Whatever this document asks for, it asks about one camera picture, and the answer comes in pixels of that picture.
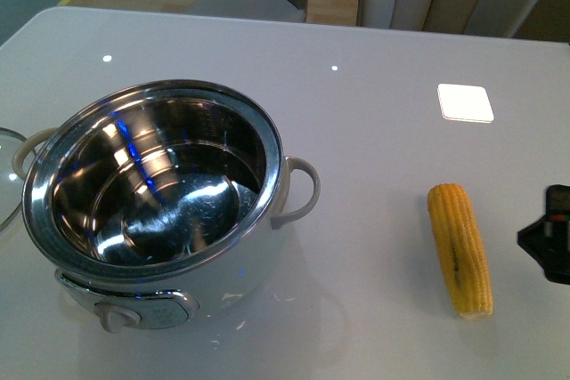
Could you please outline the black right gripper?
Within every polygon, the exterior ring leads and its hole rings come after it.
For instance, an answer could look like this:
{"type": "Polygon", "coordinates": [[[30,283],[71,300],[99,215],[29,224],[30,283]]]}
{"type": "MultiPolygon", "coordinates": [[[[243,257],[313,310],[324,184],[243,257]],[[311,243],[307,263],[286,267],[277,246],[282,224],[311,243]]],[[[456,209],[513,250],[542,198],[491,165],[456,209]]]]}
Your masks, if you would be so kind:
{"type": "Polygon", "coordinates": [[[545,190],[544,214],[517,233],[517,243],[542,268],[548,281],[569,284],[569,187],[545,190]]]}

